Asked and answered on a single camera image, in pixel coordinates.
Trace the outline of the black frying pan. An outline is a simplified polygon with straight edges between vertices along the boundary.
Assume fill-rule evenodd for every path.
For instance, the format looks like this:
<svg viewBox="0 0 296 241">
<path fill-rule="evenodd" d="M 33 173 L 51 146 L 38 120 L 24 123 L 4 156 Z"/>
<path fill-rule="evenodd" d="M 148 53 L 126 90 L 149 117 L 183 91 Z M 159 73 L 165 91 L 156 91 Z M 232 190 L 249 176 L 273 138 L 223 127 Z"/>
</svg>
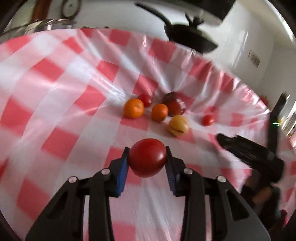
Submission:
<svg viewBox="0 0 296 241">
<path fill-rule="evenodd" d="M 189 15 L 185 13 L 185 17 L 188 20 L 189 25 L 172 24 L 156 9 L 141 3 L 134 3 L 134 5 L 157 16 L 164 22 L 164 30 L 170 42 L 178 43 L 200 54 L 212 52 L 218 47 L 218 44 L 215 43 L 209 35 L 201 30 L 198 30 L 198 25 L 204 22 L 199 18 L 193 18 L 191 20 Z"/>
</svg>

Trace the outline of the small red tomato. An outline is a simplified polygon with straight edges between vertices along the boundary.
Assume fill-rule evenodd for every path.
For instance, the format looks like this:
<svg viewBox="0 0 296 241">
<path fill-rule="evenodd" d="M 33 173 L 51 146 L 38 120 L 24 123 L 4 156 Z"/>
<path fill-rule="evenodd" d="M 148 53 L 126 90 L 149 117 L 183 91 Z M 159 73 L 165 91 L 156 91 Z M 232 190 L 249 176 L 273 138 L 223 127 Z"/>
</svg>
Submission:
<svg viewBox="0 0 296 241">
<path fill-rule="evenodd" d="M 148 94 L 141 94 L 137 97 L 137 99 L 143 102 L 145 108 L 150 107 L 152 104 L 152 97 Z"/>
</svg>

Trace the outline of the small orange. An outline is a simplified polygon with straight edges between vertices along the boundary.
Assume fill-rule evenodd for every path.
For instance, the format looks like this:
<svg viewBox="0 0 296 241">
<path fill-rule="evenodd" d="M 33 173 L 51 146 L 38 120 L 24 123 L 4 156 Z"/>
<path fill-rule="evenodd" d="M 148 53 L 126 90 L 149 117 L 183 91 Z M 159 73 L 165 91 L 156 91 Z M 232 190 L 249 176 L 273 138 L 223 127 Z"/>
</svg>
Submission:
<svg viewBox="0 0 296 241">
<path fill-rule="evenodd" d="M 162 104 L 162 103 L 156 104 L 152 108 L 151 118 L 154 121 L 162 122 L 168 116 L 168 112 L 169 112 L 169 109 L 165 104 Z"/>
</svg>

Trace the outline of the yellow striped melon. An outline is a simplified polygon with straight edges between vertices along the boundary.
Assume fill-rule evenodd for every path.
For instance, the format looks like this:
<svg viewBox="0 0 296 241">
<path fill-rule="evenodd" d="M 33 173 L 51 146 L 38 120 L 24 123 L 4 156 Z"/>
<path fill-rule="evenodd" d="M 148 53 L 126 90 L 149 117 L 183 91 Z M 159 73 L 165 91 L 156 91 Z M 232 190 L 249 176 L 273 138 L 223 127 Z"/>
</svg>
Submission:
<svg viewBox="0 0 296 241">
<path fill-rule="evenodd" d="M 175 137 L 183 136 L 189 132 L 189 121 L 182 115 L 175 115 L 167 125 L 168 131 Z"/>
</svg>

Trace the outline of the large orange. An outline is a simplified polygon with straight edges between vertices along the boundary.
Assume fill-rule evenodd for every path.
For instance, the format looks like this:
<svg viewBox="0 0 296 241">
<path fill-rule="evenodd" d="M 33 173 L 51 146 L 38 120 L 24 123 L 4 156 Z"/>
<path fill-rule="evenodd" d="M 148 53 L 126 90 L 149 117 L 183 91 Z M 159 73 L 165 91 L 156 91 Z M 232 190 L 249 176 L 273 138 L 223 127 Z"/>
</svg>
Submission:
<svg viewBox="0 0 296 241">
<path fill-rule="evenodd" d="M 142 117 L 144 114 L 144 103 L 137 99 L 132 98 L 128 100 L 123 108 L 123 115 L 130 119 L 136 119 Z"/>
</svg>

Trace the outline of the large red tomato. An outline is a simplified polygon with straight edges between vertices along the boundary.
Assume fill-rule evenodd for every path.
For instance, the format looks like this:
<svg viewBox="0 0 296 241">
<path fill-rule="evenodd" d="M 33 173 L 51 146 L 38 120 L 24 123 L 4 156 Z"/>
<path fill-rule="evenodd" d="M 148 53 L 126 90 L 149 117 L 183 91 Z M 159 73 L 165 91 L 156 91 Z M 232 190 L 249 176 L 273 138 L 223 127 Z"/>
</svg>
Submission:
<svg viewBox="0 0 296 241">
<path fill-rule="evenodd" d="M 165 145 L 154 138 L 146 138 L 135 143 L 128 154 L 128 165 L 133 173 L 142 178 L 154 176 L 166 162 Z"/>
</svg>

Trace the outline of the tiny red tomato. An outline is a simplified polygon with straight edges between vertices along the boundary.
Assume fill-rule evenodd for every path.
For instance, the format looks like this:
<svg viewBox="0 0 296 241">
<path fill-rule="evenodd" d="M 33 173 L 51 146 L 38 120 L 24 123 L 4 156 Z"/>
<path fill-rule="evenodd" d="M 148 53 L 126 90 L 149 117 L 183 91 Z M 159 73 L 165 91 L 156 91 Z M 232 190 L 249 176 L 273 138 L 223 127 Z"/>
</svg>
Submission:
<svg viewBox="0 0 296 241">
<path fill-rule="evenodd" d="M 211 114 L 204 115 L 201 120 L 201 125 L 203 126 L 211 126 L 214 123 L 214 116 Z"/>
</svg>

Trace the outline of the dark red apple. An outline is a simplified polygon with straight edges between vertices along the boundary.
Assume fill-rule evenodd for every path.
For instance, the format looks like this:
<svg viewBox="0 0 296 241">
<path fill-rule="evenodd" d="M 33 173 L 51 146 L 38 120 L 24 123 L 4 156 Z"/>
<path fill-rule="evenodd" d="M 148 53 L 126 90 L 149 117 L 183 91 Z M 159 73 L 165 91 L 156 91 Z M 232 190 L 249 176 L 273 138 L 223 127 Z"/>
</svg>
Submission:
<svg viewBox="0 0 296 241">
<path fill-rule="evenodd" d="M 163 97 L 162 103 L 167 106 L 169 116 L 183 115 L 187 109 L 185 102 L 181 99 L 179 93 L 175 91 L 167 93 Z"/>
</svg>

